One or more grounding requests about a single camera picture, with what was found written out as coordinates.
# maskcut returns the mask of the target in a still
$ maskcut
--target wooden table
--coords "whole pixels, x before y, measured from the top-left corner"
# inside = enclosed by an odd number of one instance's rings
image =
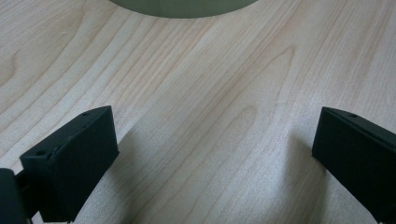
[[[310,150],[324,105],[396,132],[395,5],[259,0],[169,20],[2,0],[0,166],[17,173],[24,151],[112,105],[120,156],[76,223],[375,223]]]

